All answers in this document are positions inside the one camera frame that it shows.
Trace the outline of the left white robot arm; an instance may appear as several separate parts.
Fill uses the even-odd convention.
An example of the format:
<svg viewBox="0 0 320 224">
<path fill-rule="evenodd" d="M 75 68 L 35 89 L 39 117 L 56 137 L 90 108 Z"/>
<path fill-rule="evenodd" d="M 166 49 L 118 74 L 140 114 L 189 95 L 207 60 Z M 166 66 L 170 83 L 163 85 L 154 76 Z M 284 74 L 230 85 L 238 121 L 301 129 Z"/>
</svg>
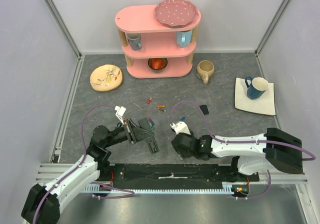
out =
<svg viewBox="0 0 320 224">
<path fill-rule="evenodd" d="M 89 184 L 104 181 L 110 175 L 108 147 L 129 141 L 145 141 L 156 146 L 154 133 L 147 118 L 134 123 L 127 119 L 110 131 L 104 125 L 92 133 L 89 146 L 80 159 L 53 181 L 35 184 L 29 191 L 21 217 L 30 224 L 56 224 L 67 205 Z"/>
</svg>

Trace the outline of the black battery cover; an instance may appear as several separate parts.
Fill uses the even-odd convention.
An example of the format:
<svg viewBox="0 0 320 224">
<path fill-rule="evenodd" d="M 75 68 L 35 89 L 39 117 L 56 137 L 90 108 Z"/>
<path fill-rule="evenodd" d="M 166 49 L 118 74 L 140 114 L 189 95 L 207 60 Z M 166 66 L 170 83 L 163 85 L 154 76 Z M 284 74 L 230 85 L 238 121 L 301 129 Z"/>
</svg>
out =
<svg viewBox="0 0 320 224">
<path fill-rule="evenodd" d="M 209 114 L 209 109 L 208 106 L 206 104 L 202 104 L 199 106 L 200 110 L 202 111 L 202 113 L 204 115 L 208 115 Z"/>
</svg>

